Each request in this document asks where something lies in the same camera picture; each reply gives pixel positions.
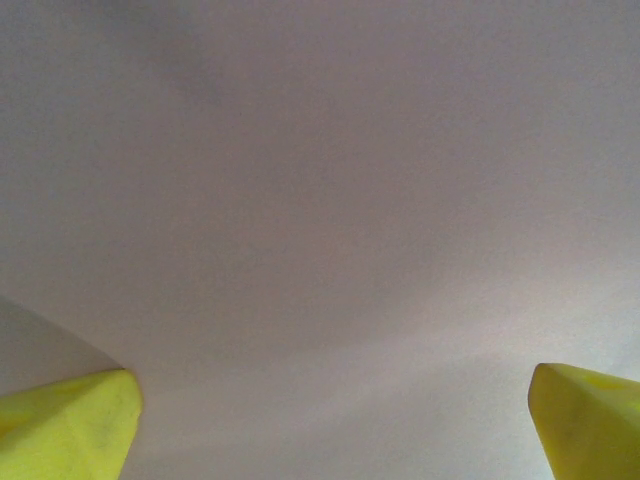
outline white ceiling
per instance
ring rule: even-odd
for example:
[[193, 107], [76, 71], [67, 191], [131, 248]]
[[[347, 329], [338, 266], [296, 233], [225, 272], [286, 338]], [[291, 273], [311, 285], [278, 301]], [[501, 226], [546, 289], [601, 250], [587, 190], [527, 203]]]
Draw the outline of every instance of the white ceiling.
[[534, 365], [640, 378], [636, 2], [0, 22], [0, 293], [137, 372], [124, 480], [549, 479]]

